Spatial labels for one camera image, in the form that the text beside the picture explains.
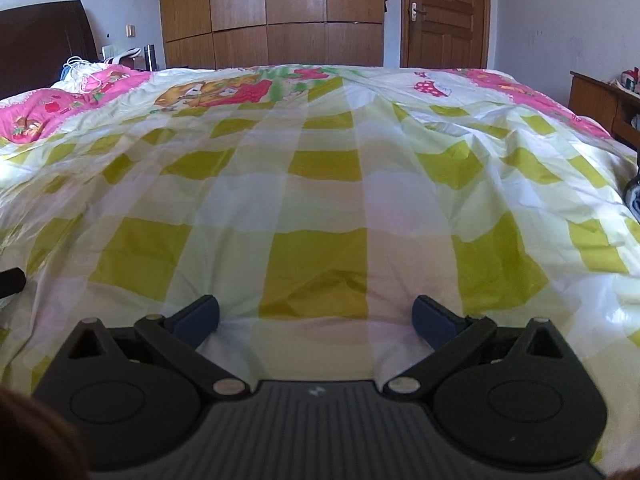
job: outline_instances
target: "thermos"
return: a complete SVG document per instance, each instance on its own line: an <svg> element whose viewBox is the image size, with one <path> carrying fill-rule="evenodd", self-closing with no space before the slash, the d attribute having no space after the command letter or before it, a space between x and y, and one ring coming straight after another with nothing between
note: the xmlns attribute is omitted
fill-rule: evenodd
<svg viewBox="0 0 640 480"><path fill-rule="evenodd" d="M145 67L148 72L157 72L158 64L156 63L156 48L153 45L145 47Z"/></svg>

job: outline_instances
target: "headboard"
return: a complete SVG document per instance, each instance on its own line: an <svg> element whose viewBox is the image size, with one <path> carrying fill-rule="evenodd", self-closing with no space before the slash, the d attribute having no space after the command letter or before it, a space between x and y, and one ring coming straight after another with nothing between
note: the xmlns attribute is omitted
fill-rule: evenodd
<svg viewBox="0 0 640 480"><path fill-rule="evenodd" d="M0 11L0 99L51 86L71 56L98 61L79 0Z"/></svg>

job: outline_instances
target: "bedside table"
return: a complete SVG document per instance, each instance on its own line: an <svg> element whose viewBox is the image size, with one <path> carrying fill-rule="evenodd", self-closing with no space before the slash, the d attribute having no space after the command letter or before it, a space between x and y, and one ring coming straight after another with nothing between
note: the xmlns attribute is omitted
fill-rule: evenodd
<svg viewBox="0 0 640 480"><path fill-rule="evenodd" d="M616 140L634 150L640 146L640 132L631 119L640 114L640 96L633 95L584 74L571 72L569 109L598 121Z"/></svg>

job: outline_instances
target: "bedspread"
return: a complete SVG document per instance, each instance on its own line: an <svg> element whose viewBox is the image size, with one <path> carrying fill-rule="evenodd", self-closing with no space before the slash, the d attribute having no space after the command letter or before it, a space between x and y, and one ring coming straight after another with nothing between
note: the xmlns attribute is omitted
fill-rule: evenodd
<svg viewBox="0 0 640 480"><path fill-rule="evenodd" d="M609 407L594 462L640 462L635 156L482 74L167 70L3 146L0 268L28 284L0 310L2 382L30 391L84 317L213 294L199 351L244 380L382 384L431 351L410 323L429 294L552 319Z"/></svg>

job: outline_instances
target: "door frame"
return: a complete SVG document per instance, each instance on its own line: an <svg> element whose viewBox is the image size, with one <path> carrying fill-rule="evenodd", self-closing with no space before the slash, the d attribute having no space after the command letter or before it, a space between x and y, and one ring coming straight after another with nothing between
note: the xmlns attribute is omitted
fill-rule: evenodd
<svg viewBox="0 0 640 480"><path fill-rule="evenodd" d="M409 62L409 4L410 0L400 0L402 9L400 35L400 66L407 67ZM489 30L491 21L491 0L484 0L484 31L482 32L482 63L486 68L489 57Z"/></svg>

